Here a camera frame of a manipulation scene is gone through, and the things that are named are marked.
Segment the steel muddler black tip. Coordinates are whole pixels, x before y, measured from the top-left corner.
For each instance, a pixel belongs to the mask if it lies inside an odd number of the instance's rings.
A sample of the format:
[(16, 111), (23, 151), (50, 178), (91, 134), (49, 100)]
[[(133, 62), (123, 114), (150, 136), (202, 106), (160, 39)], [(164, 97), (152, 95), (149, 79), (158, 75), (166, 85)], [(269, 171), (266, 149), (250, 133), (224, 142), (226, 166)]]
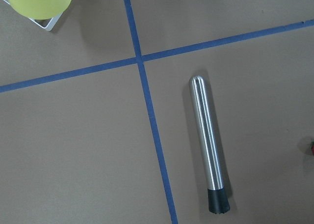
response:
[(224, 187), (204, 78), (200, 75), (191, 77), (189, 89), (207, 182), (209, 211), (214, 214), (224, 214), (230, 210), (230, 205)]

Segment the red strawberry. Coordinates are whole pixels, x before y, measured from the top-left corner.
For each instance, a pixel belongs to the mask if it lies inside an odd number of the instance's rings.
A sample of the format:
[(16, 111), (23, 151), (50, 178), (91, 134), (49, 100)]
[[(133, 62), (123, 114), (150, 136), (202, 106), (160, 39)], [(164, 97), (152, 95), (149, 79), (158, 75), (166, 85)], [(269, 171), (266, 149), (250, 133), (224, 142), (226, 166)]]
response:
[(312, 155), (314, 155), (314, 141), (311, 142), (310, 149), (311, 149)]

